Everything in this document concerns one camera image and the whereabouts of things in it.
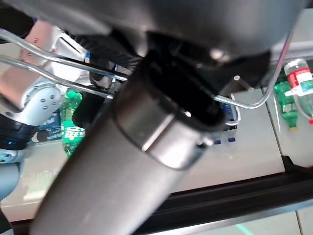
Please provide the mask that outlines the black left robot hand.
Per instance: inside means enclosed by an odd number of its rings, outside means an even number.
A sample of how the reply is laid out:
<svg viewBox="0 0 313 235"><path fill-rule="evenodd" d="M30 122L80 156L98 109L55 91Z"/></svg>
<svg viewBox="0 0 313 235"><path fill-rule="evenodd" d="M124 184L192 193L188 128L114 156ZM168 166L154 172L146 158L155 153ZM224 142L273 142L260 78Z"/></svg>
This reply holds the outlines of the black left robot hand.
<svg viewBox="0 0 313 235"><path fill-rule="evenodd" d="M48 191L32 232L129 235L169 196L225 128L217 96L232 75L262 77L305 0L10 0L79 31L139 36L145 57Z"/></svg>

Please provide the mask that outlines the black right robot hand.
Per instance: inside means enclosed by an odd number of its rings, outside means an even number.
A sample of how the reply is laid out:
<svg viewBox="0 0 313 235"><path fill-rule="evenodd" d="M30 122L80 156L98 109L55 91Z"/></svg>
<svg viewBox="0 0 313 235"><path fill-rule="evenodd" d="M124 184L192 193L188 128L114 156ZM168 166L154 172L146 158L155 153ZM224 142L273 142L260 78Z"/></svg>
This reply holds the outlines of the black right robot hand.
<svg viewBox="0 0 313 235"><path fill-rule="evenodd" d="M74 42L60 28L41 20L34 23L25 40L40 49L63 57L78 61L85 59L85 49ZM20 59L48 71L56 71L56 69L64 67L62 64L39 57L26 49L21 49Z"/></svg>

